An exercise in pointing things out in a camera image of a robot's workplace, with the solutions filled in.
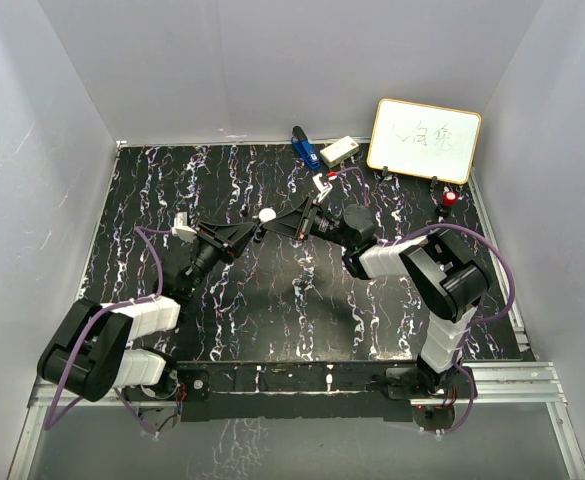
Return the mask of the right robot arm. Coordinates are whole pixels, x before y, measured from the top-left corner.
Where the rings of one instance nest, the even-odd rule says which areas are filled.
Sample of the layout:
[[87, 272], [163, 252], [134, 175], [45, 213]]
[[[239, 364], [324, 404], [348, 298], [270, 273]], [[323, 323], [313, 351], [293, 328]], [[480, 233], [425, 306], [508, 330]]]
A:
[[259, 237], [267, 232], [297, 241], [314, 236], [342, 246], [343, 264], [355, 278], [410, 278], [429, 310], [426, 340], [416, 366], [386, 382], [413, 395], [432, 397], [452, 387], [461, 343], [492, 284], [488, 269], [460, 235], [492, 248], [486, 238], [459, 225], [439, 223], [400, 240], [383, 241], [367, 207], [353, 204], [333, 216], [311, 198], [282, 215], [265, 208], [257, 219]]

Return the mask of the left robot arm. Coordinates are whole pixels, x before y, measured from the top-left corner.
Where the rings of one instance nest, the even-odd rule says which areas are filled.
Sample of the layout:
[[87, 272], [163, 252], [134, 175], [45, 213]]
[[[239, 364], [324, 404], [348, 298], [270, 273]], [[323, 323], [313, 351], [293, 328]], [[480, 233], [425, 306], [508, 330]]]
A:
[[115, 304], [81, 298], [74, 302], [41, 354], [38, 375], [88, 400], [102, 399], [112, 388], [144, 386], [154, 397], [166, 399], [178, 387], [179, 376], [167, 360], [149, 350], [126, 345], [143, 336], [172, 330], [182, 307], [217, 263], [238, 258], [258, 229], [254, 222], [187, 225], [179, 213], [173, 226], [163, 230], [192, 250], [186, 267], [176, 274], [157, 262], [154, 291], [144, 297]]

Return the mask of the white earbud charging case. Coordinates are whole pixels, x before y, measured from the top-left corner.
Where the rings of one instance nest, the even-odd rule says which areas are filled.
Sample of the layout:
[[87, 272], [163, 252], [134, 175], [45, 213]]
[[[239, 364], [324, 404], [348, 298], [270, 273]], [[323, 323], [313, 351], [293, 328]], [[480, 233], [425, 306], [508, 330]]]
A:
[[258, 213], [258, 219], [261, 223], [267, 223], [277, 217], [276, 212], [272, 208], [263, 208]]

